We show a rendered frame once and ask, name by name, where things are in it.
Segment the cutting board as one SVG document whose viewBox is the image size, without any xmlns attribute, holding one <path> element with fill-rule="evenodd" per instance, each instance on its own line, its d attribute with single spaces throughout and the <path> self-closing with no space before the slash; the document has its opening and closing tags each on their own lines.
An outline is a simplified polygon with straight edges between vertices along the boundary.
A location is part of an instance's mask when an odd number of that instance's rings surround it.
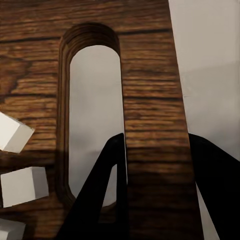
<svg viewBox="0 0 240 240">
<path fill-rule="evenodd" d="M 25 223 L 22 240 L 64 224 L 70 63 L 93 45 L 120 57 L 130 240 L 204 240 L 169 0 L 0 0 L 0 113 L 34 130 L 0 149 L 0 219 Z M 49 195 L 4 208 L 1 175 L 28 167 L 45 167 Z"/>
</svg>

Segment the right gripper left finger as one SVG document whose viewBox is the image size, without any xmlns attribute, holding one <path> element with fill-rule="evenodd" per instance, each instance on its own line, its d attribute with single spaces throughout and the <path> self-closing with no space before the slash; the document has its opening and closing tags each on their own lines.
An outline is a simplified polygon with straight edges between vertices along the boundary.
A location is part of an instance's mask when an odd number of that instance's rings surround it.
<svg viewBox="0 0 240 240">
<path fill-rule="evenodd" d="M 98 223 L 112 167 L 117 164 L 116 221 Z M 54 240 L 130 240 L 125 134 L 105 144 Z"/>
</svg>

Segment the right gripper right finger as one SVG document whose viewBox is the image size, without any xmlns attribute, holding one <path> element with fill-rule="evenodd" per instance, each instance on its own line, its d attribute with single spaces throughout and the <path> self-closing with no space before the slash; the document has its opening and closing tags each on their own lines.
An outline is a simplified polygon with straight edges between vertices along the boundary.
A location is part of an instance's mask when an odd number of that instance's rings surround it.
<svg viewBox="0 0 240 240">
<path fill-rule="evenodd" d="M 240 161 L 189 133 L 195 182 L 220 240 L 240 240 Z"/>
</svg>

